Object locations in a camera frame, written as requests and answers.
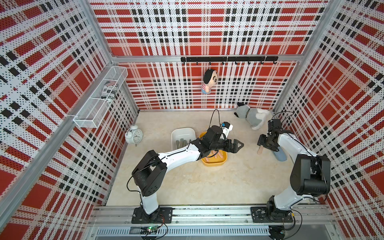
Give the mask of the white storage box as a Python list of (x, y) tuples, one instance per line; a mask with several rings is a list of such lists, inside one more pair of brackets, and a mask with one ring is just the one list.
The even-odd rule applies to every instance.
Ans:
[(172, 151), (187, 146), (196, 139), (196, 133), (192, 128), (180, 128), (171, 133)]

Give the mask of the cartoon boy doll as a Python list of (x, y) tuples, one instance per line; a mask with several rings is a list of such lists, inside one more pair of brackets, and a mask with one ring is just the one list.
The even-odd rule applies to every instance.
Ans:
[(211, 88), (216, 85), (218, 82), (218, 73), (214, 69), (208, 69), (206, 70), (203, 82), (202, 82), (202, 93), (203, 94), (210, 94)]

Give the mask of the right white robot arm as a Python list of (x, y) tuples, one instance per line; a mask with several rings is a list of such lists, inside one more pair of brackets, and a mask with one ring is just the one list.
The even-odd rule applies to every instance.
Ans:
[(288, 220), (293, 205), (303, 199), (313, 200), (330, 192), (331, 163), (328, 157), (308, 150), (293, 132), (283, 129), (279, 119), (268, 121), (268, 133), (260, 135), (258, 146), (276, 154), (285, 150), (294, 161), (290, 187), (279, 195), (270, 197), (267, 202), (267, 220)]

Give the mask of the striped can in basket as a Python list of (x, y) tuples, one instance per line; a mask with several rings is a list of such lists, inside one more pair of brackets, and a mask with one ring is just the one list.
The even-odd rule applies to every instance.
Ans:
[(111, 103), (116, 98), (117, 92), (117, 82), (106, 81), (101, 94), (101, 99)]

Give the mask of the white alarm clock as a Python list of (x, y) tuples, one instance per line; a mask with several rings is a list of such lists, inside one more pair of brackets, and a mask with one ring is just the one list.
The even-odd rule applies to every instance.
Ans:
[(125, 133), (125, 140), (128, 144), (139, 144), (143, 139), (143, 132), (137, 125), (132, 125)]

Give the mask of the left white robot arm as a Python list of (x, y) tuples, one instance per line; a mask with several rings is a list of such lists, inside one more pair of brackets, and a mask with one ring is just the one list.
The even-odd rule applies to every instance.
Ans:
[(185, 147), (166, 152), (148, 151), (132, 171), (129, 181), (134, 181), (140, 196), (140, 207), (134, 210), (133, 224), (169, 224), (172, 221), (173, 208), (161, 208), (157, 191), (160, 189), (166, 174), (184, 164), (212, 157), (212, 151), (224, 151), (236, 154), (244, 143), (231, 140), (228, 134), (233, 126), (223, 122), (220, 126), (211, 126), (201, 137), (190, 141)]

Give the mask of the yellow storage box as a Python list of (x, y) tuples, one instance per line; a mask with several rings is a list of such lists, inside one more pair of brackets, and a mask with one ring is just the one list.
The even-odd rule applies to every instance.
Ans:
[(211, 153), (207, 156), (208, 158), (210, 158), (210, 162), (209, 163), (207, 163), (206, 161), (205, 161), (205, 158), (202, 158), (202, 162), (203, 162), (203, 164), (206, 166), (206, 167), (218, 167), (218, 166), (221, 166), (221, 165), (223, 165), (226, 161), (227, 161), (227, 159), (228, 159), (228, 154), (227, 154), (227, 152), (224, 152), (224, 151), (222, 151), (222, 150), (219, 150), (219, 151), (221, 151), (222, 152), (222, 154), (223, 154), (223, 158), (218, 158), (218, 156), (217, 156), (217, 151), (211, 151)]

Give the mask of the black hook rail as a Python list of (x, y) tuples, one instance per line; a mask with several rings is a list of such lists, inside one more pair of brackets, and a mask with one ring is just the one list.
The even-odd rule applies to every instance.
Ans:
[(240, 56), (240, 57), (181, 57), (182, 63), (229, 63), (229, 62), (272, 62), (275, 63), (279, 59), (278, 56)]

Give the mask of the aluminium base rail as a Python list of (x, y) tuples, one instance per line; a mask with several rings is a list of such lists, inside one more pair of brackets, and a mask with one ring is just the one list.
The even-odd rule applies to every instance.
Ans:
[(339, 240), (329, 208), (300, 204), (284, 217), (268, 217), (264, 205), (162, 206), (146, 218), (135, 207), (98, 207), (87, 226), (88, 240), (266, 239)]

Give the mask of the grey plush dog toy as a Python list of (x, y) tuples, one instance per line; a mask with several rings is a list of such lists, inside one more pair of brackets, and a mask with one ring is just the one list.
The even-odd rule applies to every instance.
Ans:
[(252, 130), (259, 130), (270, 113), (268, 110), (251, 108), (244, 103), (237, 103), (234, 115), (237, 118), (245, 119), (251, 125)]

